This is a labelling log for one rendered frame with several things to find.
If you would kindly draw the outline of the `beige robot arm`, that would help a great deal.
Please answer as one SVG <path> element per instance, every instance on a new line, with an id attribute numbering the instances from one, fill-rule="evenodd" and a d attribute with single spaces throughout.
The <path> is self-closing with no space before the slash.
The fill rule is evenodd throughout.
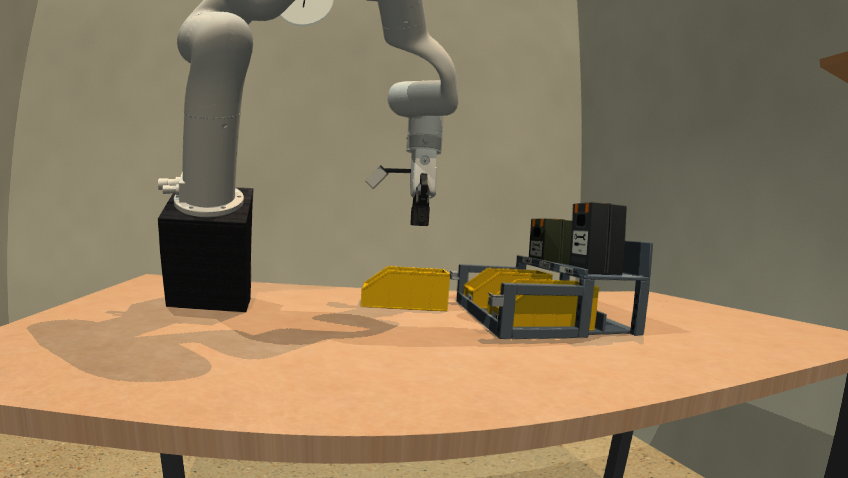
<path id="1" fill-rule="evenodd" d="M 203 0 L 182 24 L 178 50 L 187 62 L 192 58 L 182 174 L 158 180 L 163 194 L 176 193 L 180 212 L 218 217 L 242 207 L 244 197 L 235 186 L 242 94 L 253 50 L 248 24 L 275 19 L 294 1 Z M 399 116 L 417 115 L 407 117 L 407 148 L 441 150 L 443 116 L 457 109 L 458 87 L 451 58 L 428 34 L 423 0 L 367 1 L 378 2 L 385 41 L 427 60 L 439 74 L 440 80 L 394 84 L 388 104 Z"/>

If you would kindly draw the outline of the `grey shelf rack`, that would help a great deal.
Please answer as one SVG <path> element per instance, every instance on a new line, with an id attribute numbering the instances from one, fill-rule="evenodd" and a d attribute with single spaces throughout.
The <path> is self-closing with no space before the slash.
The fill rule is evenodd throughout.
<path id="1" fill-rule="evenodd" d="M 617 276 L 588 274 L 588 269 L 517 255 L 516 267 L 459 264 L 458 271 L 450 270 L 450 279 L 458 280 L 456 301 L 499 339 L 588 338 L 589 335 L 605 334 L 643 336 L 652 252 L 653 242 L 625 241 L 624 274 Z M 488 292 L 488 304 L 499 307 L 498 320 L 486 312 L 488 309 L 483 310 L 462 294 L 469 272 L 481 273 L 487 268 L 526 270 L 526 265 L 558 272 L 559 280 L 570 281 L 570 276 L 578 277 L 579 285 L 501 283 L 500 295 Z M 589 331 L 595 280 L 636 281 L 631 327 L 606 318 L 607 314 L 597 311 L 595 329 Z M 575 326 L 513 327 L 516 295 L 578 296 Z"/>

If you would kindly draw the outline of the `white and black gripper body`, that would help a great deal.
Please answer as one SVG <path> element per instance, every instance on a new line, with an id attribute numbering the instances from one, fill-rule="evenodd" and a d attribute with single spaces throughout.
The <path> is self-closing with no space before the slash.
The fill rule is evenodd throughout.
<path id="1" fill-rule="evenodd" d="M 430 192 L 429 199 L 433 198 L 436 195 L 437 153 L 441 154 L 441 150 L 430 147 L 409 147 L 406 151 L 410 151 L 409 153 L 412 153 L 412 177 L 410 176 L 410 191 L 412 188 L 411 196 L 415 196 L 416 187 L 418 187 L 418 191 L 421 191 L 420 174 L 426 173 Z"/>

